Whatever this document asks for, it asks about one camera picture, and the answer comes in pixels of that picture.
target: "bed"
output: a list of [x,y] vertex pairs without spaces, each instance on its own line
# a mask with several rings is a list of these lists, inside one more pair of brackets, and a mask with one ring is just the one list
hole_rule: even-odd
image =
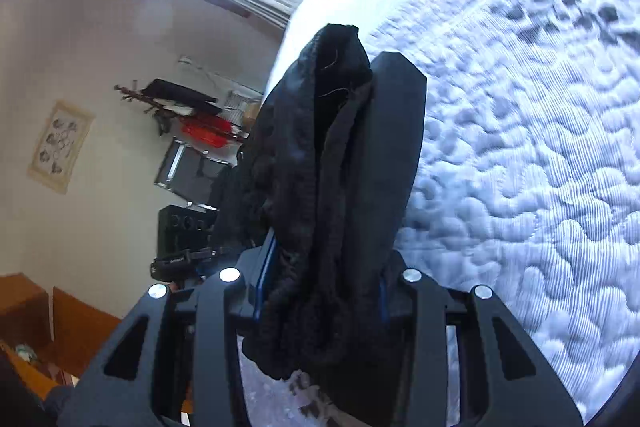
[[[305,0],[269,84],[327,22],[355,24],[370,58],[398,51],[427,76],[396,248],[442,285],[494,288],[585,422],[640,348],[639,14],[640,0]],[[272,382],[250,362],[243,370],[258,416],[281,393],[276,409],[292,425],[334,415],[321,400],[318,415],[304,409],[304,375]]]

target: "quilted bedspread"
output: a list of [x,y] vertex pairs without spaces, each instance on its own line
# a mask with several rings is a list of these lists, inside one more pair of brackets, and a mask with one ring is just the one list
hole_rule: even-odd
[[410,0],[364,39],[428,77],[396,247],[493,287],[585,421],[640,348],[639,1]]

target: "framed picture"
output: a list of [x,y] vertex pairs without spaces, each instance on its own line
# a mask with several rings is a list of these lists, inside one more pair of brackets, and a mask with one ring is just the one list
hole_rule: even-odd
[[71,172],[94,115],[58,100],[40,136],[28,173],[31,178],[66,194]]

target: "mattress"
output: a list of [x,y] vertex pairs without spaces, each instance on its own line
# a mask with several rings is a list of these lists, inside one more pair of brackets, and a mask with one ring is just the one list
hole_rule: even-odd
[[[491,286],[585,422],[640,348],[639,14],[640,0],[403,0],[360,35],[370,58],[401,52],[428,78],[396,248],[442,285]],[[453,425],[453,331],[449,360]],[[340,417],[304,375],[259,381],[292,425]]]

